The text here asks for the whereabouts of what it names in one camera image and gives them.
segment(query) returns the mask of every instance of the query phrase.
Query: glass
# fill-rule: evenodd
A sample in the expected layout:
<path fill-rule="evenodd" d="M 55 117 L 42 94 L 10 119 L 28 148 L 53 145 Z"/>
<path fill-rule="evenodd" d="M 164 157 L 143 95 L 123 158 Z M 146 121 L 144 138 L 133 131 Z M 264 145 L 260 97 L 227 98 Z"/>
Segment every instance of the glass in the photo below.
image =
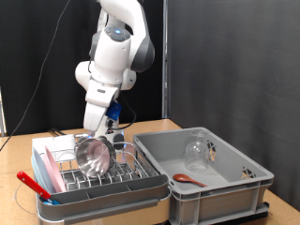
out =
<path fill-rule="evenodd" d="M 208 163 L 208 148 L 204 142 L 204 137 L 209 131 L 205 129 L 193 129 L 190 134 L 197 137 L 196 142 L 192 142 L 187 146 L 185 155 L 185 166 L 193 172 L 204 172 Z"/>

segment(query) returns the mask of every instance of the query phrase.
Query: black curtain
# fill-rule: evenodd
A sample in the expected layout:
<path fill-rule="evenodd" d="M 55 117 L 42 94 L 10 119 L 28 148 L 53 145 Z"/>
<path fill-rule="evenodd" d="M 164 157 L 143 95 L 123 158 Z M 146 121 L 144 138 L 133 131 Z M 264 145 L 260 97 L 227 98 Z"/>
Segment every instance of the black curtain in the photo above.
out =
<path fill-rule="evenodd" d="M 275 175 L 300 209 L 300 1 L 169 1 L 170 117 Z"/>
<path fill-rule="evenodd" d="M 42 61 L 66 2 L 0 2 L 0 84 L 8 135 L 21 120 L 34 93 Z M 138 74 L 132 90 L 125 92 L 128 103 L 138 114 L 138 121 L 161 117 L 163 1 L 147 0 L 143 5 L 156 48 L 156 60 L 150 69 Z M 37 95 L 16 134 L 43 132 L 52 127 L 83 127 L 85 90 L 77 84 L 74 71 L 81 61 L 89 60 L 99 12 L 100 4 L 96 1 L 70 1 L 45 64 Z M 120 122 L 130 122 L 132 117 L 124 106 Z"/>

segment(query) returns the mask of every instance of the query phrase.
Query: red spoon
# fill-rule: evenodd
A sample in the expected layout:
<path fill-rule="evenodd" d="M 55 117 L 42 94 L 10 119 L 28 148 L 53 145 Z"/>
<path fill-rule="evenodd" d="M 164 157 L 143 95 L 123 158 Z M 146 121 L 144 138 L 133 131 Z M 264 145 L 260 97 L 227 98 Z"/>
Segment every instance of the red spoon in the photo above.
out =
<path fill-rule="evenodd" d="M 43 187 L 41 187 L 36 181 L 34 181 L 29 175 L 27 175 L 25 172 L 18 172 L 17 177 L 19 180 L 21 180 L 23 183 L 25 183 L 27 186 L 29 186 L 31 189 L 33 189 L 39 196 L 41 196 L 43 199 L 47 200 L 48 203 L 51 204 L 59 204 L 57 201 L 51 200 L 51 195 L 45 190 Z"/>
<path fill-rule="evenodd" d="M 178 181 L 178 182 L 191 182 L 196 185 L 199 185 L 200 187 L 207 187 L 207 185 L 197 182 L 197 181 L 193 180 L 192 178 L 190 178 L 189 176 L 182 174 L 182 173 L 175 174 L 172 177 L 172 179 L 174 179 L 175 181 Z"/>

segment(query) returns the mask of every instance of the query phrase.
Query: stainless steel bowl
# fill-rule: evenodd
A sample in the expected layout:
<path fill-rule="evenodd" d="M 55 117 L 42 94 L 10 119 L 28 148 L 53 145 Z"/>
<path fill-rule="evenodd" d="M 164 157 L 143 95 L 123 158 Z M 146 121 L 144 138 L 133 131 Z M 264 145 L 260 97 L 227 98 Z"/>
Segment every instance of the stainless steel bowl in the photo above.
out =
<path fill-rule="evenodd" d="M 115 150 L 106 139 L 86 139 L 78 145 L 76 159 L 80 170 L 95 178 L 114 166 Z"/>

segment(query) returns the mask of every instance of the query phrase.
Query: wooden table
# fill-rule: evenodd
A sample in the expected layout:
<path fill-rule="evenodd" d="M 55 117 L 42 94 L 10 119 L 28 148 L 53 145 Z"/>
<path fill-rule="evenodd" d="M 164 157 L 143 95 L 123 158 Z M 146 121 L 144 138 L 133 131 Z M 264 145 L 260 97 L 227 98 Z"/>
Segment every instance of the wooden table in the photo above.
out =
<path fill-rule="evenodd" d="M 132 142 L 132 136 L 136 133 L 154 132 L 161 130 L 179 129 L 174 122 L 168 119 L 151 122 L 141 122 L 132 125 L 125 130 L 125 139 Z M 67 134 L 85 132 L 84 129 L 64 131 Z M 22 185 L 18 191 L 18 203 L 31 215 L 24 212 L 16 203 L 14 193 L 20 181 L 16 178 L 19 171 L 24 171 L 33 176 L 31 168 L 31 143 L 33 138 L 51 137 L 50 133 L 20 135 L 11 138 L 6 147 L 0 153 L 0 223 L 6 225 L 36 225 L 35 193 L 27 186 Z M 6 138 L 0 139 L 2 145 Z M 270 203 L 269 216 L 255 221 L 244 223 L 245 225 L 286 225 L 300 224 L 300 213 L 279 197 L 267 190 L 264 201 Z"/>

